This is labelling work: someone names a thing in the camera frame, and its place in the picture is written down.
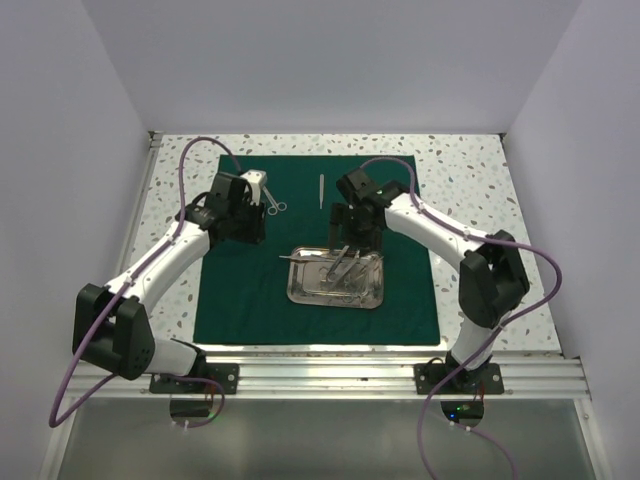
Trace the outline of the steel tweezers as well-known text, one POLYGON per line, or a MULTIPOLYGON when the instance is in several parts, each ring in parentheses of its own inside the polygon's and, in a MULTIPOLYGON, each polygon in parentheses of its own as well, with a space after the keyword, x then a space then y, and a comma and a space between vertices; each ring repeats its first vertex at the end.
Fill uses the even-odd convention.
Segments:
POLYGON ((323 209, 324 205, 324 190, 325 190, 325 175, 319 175, 319 209, 323 209))

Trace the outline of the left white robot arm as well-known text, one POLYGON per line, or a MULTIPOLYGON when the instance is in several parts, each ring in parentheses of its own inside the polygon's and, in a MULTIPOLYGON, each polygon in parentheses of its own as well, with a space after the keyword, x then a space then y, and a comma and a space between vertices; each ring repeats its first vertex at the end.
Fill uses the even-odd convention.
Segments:
POLYGON ((182 204, 168 232, 134 265, 103 286, 86 285, 76 299, 74 355, 127 380, 172 375, 185 392, 201 390, 208 379, 201 350, 157 338, 150 315, 179 277, 216 245, 264 240, 266 183, 260 170, 216 174, 210 190, 182 204))

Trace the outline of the aluminium mounting rail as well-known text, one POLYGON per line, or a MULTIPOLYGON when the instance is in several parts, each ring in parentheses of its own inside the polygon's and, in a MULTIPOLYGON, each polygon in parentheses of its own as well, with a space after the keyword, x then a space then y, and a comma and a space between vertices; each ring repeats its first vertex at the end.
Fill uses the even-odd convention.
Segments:
MULTIPOLYGON (((422 400, 425 367, 440 370, 438 352, 416 349, 322 351, 255 348, 212 350, 208 362, 224 371, 234 399, 422 400)), ((578 360, 552 354, 495 354, 464 397, 583 400, 590 396, 578 360)))

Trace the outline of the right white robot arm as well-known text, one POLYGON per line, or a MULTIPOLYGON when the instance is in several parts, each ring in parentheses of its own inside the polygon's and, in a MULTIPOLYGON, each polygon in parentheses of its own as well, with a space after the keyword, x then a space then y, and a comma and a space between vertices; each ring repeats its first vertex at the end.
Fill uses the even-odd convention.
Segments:
POLYGON ((341 176, 344 198, 331 206, 329 245, 362 253, 383 250, 383 232, 398 233, 445 260, 458 274, 463 322, 447 352, 444 372, 431 380, 442 393, 476 389, 488 367, 492 334, 529 292, 529 280, 512 235, 468 229, 419 201, 411 187, 397 181, 377 184, 362 168, 341 176))

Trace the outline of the steel forceps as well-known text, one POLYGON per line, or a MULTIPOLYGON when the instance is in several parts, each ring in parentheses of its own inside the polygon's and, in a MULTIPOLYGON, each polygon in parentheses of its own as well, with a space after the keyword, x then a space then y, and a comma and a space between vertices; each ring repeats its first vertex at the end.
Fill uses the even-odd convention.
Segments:
POLYGON ((370 261, 369 254, 358 254, 342 272, 338 285, 347 289, 362 288, 369 273, 370 261))

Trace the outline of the steel instrument tray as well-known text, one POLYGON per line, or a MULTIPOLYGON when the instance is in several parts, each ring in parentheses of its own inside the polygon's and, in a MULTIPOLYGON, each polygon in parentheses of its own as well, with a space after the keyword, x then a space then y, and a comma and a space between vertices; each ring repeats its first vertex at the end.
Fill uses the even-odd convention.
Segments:
POLYGON ((325 280, 326 272, 340 249, 298 247, 289 255, 318 255, 325 258, 315 262, 289 261, 287 296, 296 304, 322 307, 341 307, 372 310, 379 307, 384 299, 384 257, 378 252, 362 253, 349 248, 348 253, 334 273, 333 281, 325 280), (347 289, 338 281, 350 261, 358 254, 371 257, 369 273, 360 289, 347 289))

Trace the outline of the steel surgical scissors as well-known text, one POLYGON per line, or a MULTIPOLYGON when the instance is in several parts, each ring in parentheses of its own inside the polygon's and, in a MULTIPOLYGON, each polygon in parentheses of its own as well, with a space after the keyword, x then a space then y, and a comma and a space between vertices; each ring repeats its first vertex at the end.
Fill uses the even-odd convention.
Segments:
POLYGON ((280 212, 284 212, 287 210, 288 205, 285 202, 277 201, 267 187, 263 187, 262 191, 269 203, 269 206, 267 207, 267 213, 270 216, 278 215, 280 212))

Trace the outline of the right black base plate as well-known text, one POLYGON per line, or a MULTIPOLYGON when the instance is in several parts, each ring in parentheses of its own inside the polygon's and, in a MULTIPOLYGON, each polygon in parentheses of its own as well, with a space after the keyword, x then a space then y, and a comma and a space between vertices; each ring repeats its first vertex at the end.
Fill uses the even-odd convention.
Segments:
MULTIPOLYGON (((451 370, 439 359, 413 366, 414 384, 418 395, 428 395, 451 370)), ((442 395, 502 395, 505 387, 500 366, 486 362, 474 371, 462 370, 444 383, 437 391, 442 395)))

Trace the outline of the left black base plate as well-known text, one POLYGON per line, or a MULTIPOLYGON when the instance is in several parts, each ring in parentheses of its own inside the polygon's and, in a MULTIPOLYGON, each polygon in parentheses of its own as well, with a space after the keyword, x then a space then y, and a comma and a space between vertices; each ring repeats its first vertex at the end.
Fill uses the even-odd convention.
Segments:
POLYGON ((220 393, 234 395, 240 379, 237 363, 208 363, 193 377, 154 374, 149 391, 152 394, 188 395, 220 393))

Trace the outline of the dark green surgical cloth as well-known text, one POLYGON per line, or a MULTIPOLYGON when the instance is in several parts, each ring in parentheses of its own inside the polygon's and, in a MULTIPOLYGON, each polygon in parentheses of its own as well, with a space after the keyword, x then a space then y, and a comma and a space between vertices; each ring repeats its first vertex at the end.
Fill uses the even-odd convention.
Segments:
POLYGON ((194 339, 224 345, 436 346, 440 329, 428 251, 403 235, 383 235, 384 299, 372 310, 293 303, 289 264, 297 247, 324 246, 329 210, 342 201, 336 181, 359 167, 357 156, 221 156, 223 172, 263 170, 286 211, 266 218, 258 245, 226 240, 203 259, 194 339), (319 175, 325 175, 319 209, 319 175))

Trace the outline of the steel scalpel handle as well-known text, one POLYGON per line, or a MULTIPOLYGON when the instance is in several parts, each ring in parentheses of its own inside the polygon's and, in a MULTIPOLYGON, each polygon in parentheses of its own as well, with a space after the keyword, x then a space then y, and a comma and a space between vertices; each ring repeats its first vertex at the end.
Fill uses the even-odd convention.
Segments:
POLYGON ((278 258, 295 262, 315 262, 325 260, 318 255, 280 255, 278 258))

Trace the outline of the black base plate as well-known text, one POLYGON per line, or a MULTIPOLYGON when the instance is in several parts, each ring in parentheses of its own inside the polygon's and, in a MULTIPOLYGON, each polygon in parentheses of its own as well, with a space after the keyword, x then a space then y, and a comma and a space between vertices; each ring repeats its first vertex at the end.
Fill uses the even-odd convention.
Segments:
MULTIPOLYGON (((439 359, 413 366, 414 384, 418 395, 428 395, 451 370, 439 359)), ((502 395, 505 387, 500 366, 486 362, 474 371, 462 370, 444 383, 437 391, 442 395, 502 395)))
POLYGON ((193 377, 154 374, 149 391, 152 394, 188 395, 220 393, 234 395, 240 379, 237 363, 208 363, 193 377))

